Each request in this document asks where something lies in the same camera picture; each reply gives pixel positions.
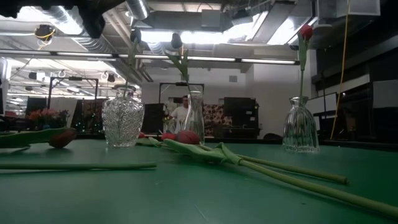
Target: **red tulip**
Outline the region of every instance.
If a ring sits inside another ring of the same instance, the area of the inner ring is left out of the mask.
[[[76,138],[76,130],[74,128],[67,129],[64,133],[52,136],[49,145],[54,148],[63,148]]]
[[[304,24],[300,29],[300,34],[303,36],[305,41],[309,41],[313,35],[313,29],[311,26]]]
[[[171,140],[174,140],[174,139],[175,139],[175,134],[172,134],[172,133],[164,133],[164,134],[162,135],[162,140],[164,140],[164,139],[171,139]]]
[[[200,144],[199,135],[193,131],[180,131],[175,140],[185,144]]]

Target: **table surface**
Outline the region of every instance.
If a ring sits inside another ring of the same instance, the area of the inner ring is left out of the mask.
[[[247,156],[345,175],[349,186],[284,172],[398,206],[398,153],[321,146],[319,154],[296,154],[279,145],[227,146]],[[68,148],[36,144],[27,151],[0,151],[0,163],[154,161],[158,168],[2,170],[1,223],[395,223],[245,167],[201,164],[154,147],[107,149],[104,140],[75,140]]]

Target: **white shirt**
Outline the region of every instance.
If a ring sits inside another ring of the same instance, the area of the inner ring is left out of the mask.
[[[176,108],[171,116],[176,119],[178,122],[184,122],[185,118],[187,117],[188,114],[188,108],[185,108],[183,106],[179,106]]]
[[[182,129],[187,114],[188,114],[188,108],[185,108],[183,106],[179,106],[171,114],[171,116],[177,122],[177,124],[175,125],[175,133],[178,133]]]

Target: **clear glass vase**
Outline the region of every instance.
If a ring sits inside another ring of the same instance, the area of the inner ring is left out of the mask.
[[[315,120],[306,109],[308,97],[290,99],[292,109],[286,116],[284,124],[284,149],[295,152],[318,152],[318,134]]]
[[[144,120],[144,104],[133,99],[135,90],[133,86],[121,85],[117,87],[115,99],[103,103],[103,129],[109,146],[136,144]]]
[[[205,143],[205,122],[203,120],[203,94],[200,91],[191,91],[188,95],[188,114],[183,125],[184,130],[197,133],[200,144]]]

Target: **man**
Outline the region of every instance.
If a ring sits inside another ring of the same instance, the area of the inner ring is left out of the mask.
[[[187,117],[188,114],[188,96],[183,96],[182,97],[182,106],[179,106],[176,108],[173,113],[170,115],[173,117],[173,119],[176,120],[177,125],[175,127],[175,132],[178,133],[185,121],[185,118]]]

